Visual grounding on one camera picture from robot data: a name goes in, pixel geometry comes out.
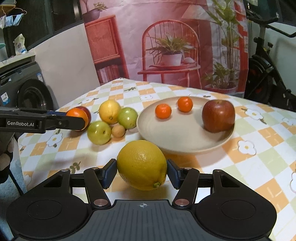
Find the grey washing machine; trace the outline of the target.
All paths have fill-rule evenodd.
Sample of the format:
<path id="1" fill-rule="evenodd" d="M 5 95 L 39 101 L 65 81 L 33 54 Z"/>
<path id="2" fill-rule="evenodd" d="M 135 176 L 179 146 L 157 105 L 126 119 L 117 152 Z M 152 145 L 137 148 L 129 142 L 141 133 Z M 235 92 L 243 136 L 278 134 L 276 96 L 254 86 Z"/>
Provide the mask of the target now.
<path id="1" fill-rule="evenodd" d="M 1 61 L 1 107 L 55 109 L 53 95 L 33 56 Z"/>

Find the black exercise bike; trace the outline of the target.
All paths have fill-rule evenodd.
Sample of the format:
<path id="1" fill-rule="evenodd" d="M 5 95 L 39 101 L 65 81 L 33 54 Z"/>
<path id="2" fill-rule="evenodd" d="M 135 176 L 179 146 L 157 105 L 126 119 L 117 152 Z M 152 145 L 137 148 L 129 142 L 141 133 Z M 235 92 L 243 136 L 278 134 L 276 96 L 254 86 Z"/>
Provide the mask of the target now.
<path id="1" fill-rule="evenodd" d="M 248 60 L 244 98 L 295 112 L 295 95 L 285 87 L 279 71 L 269 56 L 273 44 L 268 42 L 268 48 L 264 48 L 266 29 L 272 29 L 289 38 L 294 38 L 295 33 L 288 34 L 271 26 L 271 23 L 279 20 L 278 14 L 265 20 L 256 12 L 246 8 L 246 15 L 248 20 L 259 24 L 260 31 L 259 36 L 253 39 L 256 43 L 256 49 L 255 54 Z"/>

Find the small red apple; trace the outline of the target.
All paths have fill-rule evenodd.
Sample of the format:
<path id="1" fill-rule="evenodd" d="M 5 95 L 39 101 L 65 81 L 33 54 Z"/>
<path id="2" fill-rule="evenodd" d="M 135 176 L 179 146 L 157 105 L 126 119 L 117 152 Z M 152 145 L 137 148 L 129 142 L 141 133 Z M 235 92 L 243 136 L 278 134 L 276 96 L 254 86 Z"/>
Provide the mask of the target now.
<path id="1" fill-rule="evenodd" d="M 88 116 L 88 124 L 91 123 L 91 112 L 88 110 L 88 108 L 84 107 L 84 106 L 77 106 L 77 108 L 83 110 L 87 116 Z"/>

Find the large yellow lemon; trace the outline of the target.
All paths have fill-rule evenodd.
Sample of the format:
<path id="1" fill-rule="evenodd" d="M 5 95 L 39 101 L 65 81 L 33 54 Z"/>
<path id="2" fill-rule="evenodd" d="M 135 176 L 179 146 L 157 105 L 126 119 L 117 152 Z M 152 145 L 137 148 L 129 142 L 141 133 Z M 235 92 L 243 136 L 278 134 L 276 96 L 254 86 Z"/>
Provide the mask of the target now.
<path id="1" fill-rule="evenodd" d="M 165 183 L 167 160 L 155 144 L 145 140 L 131 141 L 119 151 L 117 169 L 131 187 L 151 191 Z"/>

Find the large red apple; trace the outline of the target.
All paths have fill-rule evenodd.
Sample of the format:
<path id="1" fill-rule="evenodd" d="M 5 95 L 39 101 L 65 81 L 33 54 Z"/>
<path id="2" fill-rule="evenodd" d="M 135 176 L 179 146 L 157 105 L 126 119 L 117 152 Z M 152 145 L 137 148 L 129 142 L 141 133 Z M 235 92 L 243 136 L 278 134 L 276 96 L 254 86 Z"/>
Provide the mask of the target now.
<path id="1" fill-rule="evenodd" d="M 235 108 L 226 100 L 214 99 L 205 103 L 202 109 L 204 129 L 212 133 L 228 131 L 234 127 Z"/>

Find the beige round plate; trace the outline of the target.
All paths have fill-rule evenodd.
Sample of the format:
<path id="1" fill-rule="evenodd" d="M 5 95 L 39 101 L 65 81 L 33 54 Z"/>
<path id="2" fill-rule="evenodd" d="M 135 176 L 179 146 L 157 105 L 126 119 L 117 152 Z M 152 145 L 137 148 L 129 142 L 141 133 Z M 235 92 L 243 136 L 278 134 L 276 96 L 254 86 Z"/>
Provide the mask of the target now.
<path id="1" fill-rule="evenodd" d="M 178 96 L 159 100 L 147 106 L 137 118 L 137 129 L 141 137 L 154 143 L 167 153 L 179 155 L 198 154 L 212 151 L 230 140 L 234 133 L 231 129 L 211 133 L 204 129 L 202 109 L 208 101 L 192 96 L 193 109 L 189 113 L 178 110 Z M 165 120 L 156 117 L 155 109 L 159 104 L 171 107 L 171 116 Z"/>

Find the small orange tangerine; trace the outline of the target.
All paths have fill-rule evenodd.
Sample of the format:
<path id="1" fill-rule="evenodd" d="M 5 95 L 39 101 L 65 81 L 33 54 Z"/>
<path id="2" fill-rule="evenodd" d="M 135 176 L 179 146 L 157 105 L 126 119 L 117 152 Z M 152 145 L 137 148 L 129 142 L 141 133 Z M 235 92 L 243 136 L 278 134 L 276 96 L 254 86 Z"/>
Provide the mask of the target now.
<path id="1" fill-rule="evenodd" d="M 193 102 L 189 97 L 180 97 L 177 101 L 179 111 L 189 113 L 193 108 Z"/>
<path id="2" fill-rule="evenodd" d="M 158 104 L 154 112 L 157 118 L 164 120 L 171 116 L 171 107 L 165 103 Z"/>

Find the green apple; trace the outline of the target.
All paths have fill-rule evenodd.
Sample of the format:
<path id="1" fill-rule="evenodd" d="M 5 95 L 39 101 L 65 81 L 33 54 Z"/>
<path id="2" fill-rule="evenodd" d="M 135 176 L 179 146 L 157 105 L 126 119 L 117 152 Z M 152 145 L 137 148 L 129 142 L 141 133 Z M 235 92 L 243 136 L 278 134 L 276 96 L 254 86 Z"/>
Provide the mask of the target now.
<path id="1" fill-rule="evenodd" d="M 118 114 L 118 123 L 125 129 L 135 128 L 137 125 L 138 114 L 133 108 L 122 108 Z"/>
<path id="2" fill-rule="evenodd" d="M 104 145 L 111 139 L 111 127 L 105 121 L 94 121 L 87 129 L 89 140 L 95 145 Z"/>

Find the brown kiwi fruit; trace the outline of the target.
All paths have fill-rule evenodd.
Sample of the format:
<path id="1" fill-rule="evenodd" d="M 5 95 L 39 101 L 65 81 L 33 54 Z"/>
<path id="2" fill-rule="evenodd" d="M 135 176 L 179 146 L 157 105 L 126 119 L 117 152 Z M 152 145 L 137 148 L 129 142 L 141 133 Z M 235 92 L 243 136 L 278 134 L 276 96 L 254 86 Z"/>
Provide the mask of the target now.
<path id="1" fill-rule="evenodd" d="M 125 135 L 125 127 L 122 125 L 115 125 L 111 132 L 115 138 L 122 138 Z"/>

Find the pink printed backdrop cloth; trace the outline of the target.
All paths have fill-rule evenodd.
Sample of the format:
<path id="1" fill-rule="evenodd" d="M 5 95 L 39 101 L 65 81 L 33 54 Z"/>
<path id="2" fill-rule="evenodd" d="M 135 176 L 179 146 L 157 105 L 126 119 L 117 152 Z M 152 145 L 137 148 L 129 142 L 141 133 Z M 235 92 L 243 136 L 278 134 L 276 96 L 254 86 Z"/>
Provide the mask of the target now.
<path id="1" fill-rule="evenodd" d="M 100 84 L 119 77 L 242 97 L 248 30 L 242 1 L 81 1 Z"/>

